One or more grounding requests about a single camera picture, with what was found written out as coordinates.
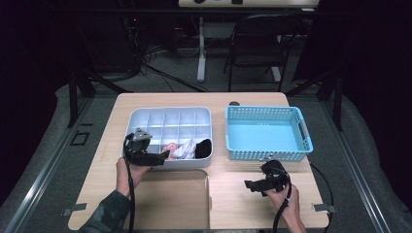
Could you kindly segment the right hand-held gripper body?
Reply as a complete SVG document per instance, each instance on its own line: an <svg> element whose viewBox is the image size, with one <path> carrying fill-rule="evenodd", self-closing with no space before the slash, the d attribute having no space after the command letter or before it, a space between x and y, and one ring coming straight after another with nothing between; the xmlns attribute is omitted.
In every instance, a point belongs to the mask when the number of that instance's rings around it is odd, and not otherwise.
<svg viewBox="0 0 412 233"><path fill-rule="evenodd" d="M269 183L268 189L274 189L276 192L284 190L291 180L290 175L278 160L267 161L261 166L261 171Z"/></svg>

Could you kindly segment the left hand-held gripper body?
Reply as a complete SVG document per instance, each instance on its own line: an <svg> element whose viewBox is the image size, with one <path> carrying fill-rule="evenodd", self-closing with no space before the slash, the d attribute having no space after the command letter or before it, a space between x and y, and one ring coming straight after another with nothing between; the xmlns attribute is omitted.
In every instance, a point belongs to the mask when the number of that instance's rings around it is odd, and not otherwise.
<svg viewBox="0 0 412 233"><path fill-rule="evenodd" d="M152 135L141 128L137 128L134 133L129 133L123 141L123 156L128 163L137 166L149 166L150 159L147 147L150 144Z"/></svg>

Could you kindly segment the white sock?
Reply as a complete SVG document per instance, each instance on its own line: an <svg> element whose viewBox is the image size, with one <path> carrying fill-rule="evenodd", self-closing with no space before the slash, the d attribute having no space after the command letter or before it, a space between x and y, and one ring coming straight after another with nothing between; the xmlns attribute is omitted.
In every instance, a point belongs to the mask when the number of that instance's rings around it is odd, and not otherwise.
<svg viewBox="0 0 412 233"><path fill-rule="evenodd" d="M195 149L196 142L193 139L190 139L173 151L172 157L175 159L194 159Z"/></svg>

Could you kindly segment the white compartment storage box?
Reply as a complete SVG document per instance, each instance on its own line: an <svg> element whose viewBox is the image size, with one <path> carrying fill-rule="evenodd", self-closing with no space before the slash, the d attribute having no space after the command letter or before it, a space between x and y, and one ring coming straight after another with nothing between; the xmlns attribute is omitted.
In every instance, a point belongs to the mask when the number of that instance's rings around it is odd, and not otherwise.
<svg viewBox="0 0 412 233"><path fill-rule="evenodd" d="M141 129L152 136L148 153L161 153L169 144L179 149L192 141L196 148L202 142L213 142L210 110L206 107L140 108L132 112L125 135Z"/></svg>

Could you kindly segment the clear plastic box lid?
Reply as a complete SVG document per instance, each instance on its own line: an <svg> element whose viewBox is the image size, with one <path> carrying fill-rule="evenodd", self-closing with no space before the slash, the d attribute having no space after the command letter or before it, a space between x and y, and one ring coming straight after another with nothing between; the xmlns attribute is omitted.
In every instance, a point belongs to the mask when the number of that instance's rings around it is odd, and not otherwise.
<svg viewBox="0 0 412 233"><path fill-rule="evenodd" d="M203 170L155 170L135 189L135 231L210 228L209 178Z"/></svg>

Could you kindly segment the black sock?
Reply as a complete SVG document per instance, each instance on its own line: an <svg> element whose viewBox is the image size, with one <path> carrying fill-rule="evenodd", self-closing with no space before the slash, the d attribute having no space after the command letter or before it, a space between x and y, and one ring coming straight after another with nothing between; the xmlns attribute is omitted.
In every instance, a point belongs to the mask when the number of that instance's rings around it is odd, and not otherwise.
<svg viewBox="0 0 412 233"><path fill-rule="evenodd" d="M195 158L201 159L208 157L212 152L212 142L210 139L205 139L198 143L195 147Z"/></svg>

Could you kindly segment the blue plastic basket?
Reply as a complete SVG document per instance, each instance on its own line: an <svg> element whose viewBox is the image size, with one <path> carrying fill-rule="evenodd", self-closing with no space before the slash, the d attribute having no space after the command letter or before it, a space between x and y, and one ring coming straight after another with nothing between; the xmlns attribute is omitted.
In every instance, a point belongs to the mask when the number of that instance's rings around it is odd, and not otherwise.
<svg viewBox="0 0 412 233"><path fill-rule="evenodd" d="M301 161L313 151L297 107L227 106L225 143L232 160Z"/></svg>

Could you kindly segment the person's left hand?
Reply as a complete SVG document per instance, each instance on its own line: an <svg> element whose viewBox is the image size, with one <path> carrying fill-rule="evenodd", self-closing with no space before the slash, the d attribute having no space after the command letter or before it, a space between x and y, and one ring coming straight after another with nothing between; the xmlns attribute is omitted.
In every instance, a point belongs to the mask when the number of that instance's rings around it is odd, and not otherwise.
<svg viewBox="0 0 412 233"><path fill-rule="evenodd" d="M126 161L121 157L117 162L117 184L116 191L124 195L130 196L130 187L128 179L133 180L133 187L136 188L143 180L145 174L151 170L149 166L136 166L131 164L126 167Z"/></svg>

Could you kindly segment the person's right hand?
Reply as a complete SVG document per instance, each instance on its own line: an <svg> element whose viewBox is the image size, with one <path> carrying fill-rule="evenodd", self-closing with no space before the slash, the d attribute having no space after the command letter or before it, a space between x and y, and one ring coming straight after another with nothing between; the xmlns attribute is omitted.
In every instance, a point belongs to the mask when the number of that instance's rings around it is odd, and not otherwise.
<svg viewBox="0 0 412 233"><path fill-rule="evenodd" d="M272 204L276 210L279 210L283 202L287 198L288 189L284 189L280 192L275 190L267 190L265 194L272 201ZM299 215L299 192L296 186L292 185L292 193L289 198L288 206L282 212L282 220L286 225L295 226L300 222Z"/></svg>

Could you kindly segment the black metal stand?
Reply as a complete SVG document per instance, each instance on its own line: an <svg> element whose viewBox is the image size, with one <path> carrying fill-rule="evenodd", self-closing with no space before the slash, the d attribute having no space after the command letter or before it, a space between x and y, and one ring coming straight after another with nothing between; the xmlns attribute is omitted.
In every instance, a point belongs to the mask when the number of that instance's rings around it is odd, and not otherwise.
<svg viewBox="0 0 412 233"><path fill-rule="evenodd" d="M315 83L321 83L316 96L319 101L327 101L331 94L333 96L332 121L339 131L342 131L341 112L343 96L343 78L337 71L327 71L316 78L310 79L298 87L286 92L287 96L295 96Z"/></svg>
<svg viewBox="0 0 412 233"><path fill-rule="evenodd" d="M92 81L103 84L117 94L130 93L130 90L126 90L86 68L73 70L68 79L70 105L69 127L72 127L79 117L78 90L80 90L86 98L92 98L96 94L96 90L91 83Z"/></svg>

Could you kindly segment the white desk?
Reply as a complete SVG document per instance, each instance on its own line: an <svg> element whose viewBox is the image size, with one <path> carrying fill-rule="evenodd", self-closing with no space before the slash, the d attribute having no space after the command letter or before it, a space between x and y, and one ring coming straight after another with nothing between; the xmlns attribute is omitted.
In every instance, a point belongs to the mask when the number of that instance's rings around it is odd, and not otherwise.
<svg viewBox="0 0 412 233"><path fill-rule="evenodd" d="M179 7L186 9L303 9L304 11L314 11L319 5L320 0L178 0ZM199 64L197 72L197 81L205 81L206 53L205 53L205 35L204 21L200 17L199 25Z"/></svg>

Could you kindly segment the black folding chair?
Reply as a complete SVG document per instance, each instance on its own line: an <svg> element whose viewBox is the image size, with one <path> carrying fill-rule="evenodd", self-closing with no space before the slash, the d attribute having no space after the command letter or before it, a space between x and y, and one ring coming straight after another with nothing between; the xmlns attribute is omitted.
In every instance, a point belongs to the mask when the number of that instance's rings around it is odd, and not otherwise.
<svg viewBox="0 0 412 233"><path fill-rule="evenodd" d="M255 14L240 19L229 37L223 71L228 72L227 90L231 90L233 68L281 67L278 91L291 52L292 41L303 27L295 15Z"/></svg>

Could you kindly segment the grey metal table bracket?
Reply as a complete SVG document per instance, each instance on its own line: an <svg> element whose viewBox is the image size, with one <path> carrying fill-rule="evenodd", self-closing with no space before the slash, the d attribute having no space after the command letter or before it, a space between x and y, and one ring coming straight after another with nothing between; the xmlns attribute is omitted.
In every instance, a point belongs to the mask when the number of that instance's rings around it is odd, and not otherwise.
<svg viewBox="0 0 412 233"><path fill-rule="evenodd" d="M73 212L83 211L86 208L86 203L75 204L70 208L66 208L62 210L62 216L70 216Z"/></svg>
<svg viewBox="0 0 412 233"><path fill-rule="evenodd" d="M334 214L337 212L334 206L328 204L313 204L312 207L315 212L323 212L326 214Z"/></svg>

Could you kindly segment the metal floor rail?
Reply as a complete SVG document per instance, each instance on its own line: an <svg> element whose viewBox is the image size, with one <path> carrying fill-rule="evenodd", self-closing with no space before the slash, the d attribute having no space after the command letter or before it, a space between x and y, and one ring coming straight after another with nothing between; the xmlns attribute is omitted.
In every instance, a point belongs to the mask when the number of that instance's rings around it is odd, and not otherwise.
<svg viewBox="0 0 412 233"><path fill-rule="evenodd" d="M86 146L72 146L70 142L78 130L96 127L90 114L93 103L89 98L82 101L72 126L67 125L68 103L57 103L38 148L0 207L0 233L69 230L68 218L61 213L76 202L91 161Z"/></svg>
<svg viewBox="0 0 412 233"><path fill-rule="evenodd" d="M329 124L329 127L332 129L334 135L337 137L340 147L343 149L343 160L345 161L347 170L349 171L357 193L360 196L376 233L393 233L378 205L375 195L363 175L361 167L355 159L353 150L351 149L344 132L339 130L334 123L331 106L325 101L320 101L319 104L326 116L326 121Z"/></svg>

